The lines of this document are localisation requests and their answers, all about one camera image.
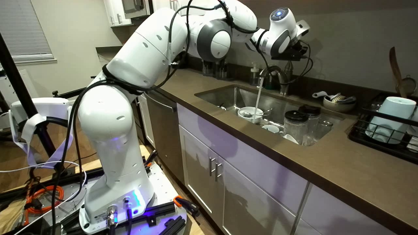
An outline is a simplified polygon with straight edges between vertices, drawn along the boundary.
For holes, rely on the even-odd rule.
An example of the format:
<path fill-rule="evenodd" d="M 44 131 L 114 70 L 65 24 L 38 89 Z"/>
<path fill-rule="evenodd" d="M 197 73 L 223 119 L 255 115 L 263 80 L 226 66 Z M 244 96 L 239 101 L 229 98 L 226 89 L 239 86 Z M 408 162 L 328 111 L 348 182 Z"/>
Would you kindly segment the robot base platform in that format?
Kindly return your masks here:
<path fill-rule="evenodd" d="M 150 199 L 141 196 L 144 187 L 131 190 L 115 203 L 105 205 L 98 217 L 89 217 L 88 208 L 97 208 L 88 200 L 94 184 L 103 184 L 102 178 L 84 180 L 82 188 L 64 187 L 68 194 L 55 212 L 46 212 L 24 230 L 25 235 L 183 235 L 187 231 L 188 217 L 186 208 L 176 201 L 178 194 L 161 167 L 153 162 L 153 150 L 145 162 L 145 179 L 150 184 Z"/>

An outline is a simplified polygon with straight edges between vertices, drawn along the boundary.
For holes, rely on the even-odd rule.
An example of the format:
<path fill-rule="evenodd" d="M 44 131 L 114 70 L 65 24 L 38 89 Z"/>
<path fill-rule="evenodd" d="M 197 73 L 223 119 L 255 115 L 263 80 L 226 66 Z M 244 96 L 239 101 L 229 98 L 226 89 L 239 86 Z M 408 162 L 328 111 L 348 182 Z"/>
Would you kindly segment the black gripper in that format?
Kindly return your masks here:
<path fill-rule="evenodd" d="M 294 45 L 290 45 L 282 54 L 278 54 L 276 60 L 299 62 L 307 55 L 307 53 L 308 47 L 304 46 L 302 41 L 298 41 Z"/>

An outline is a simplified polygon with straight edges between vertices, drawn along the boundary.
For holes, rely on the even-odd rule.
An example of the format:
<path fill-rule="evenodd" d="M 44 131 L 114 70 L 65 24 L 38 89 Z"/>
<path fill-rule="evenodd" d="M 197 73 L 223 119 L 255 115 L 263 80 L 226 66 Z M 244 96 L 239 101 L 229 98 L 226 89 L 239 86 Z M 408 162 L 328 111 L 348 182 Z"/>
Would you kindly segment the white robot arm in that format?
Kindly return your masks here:
<path fill-rule="evenodd" d="M 103 175 L 88 190 L 80 225 L 88 234 L 105 231 L 142 216 L 157 186 L 145 170 L 132 102 L 144 102 L 158 77 L 186 53 L 204 62 L 226 58 L 235 42 L 281 60 L 310 25 L 282 7 L 260 29 L 256 15 L 239 0 L 188 0 L 176 9 L 152 13 L 78 97 L 77 118 L 92 141 Z"/>

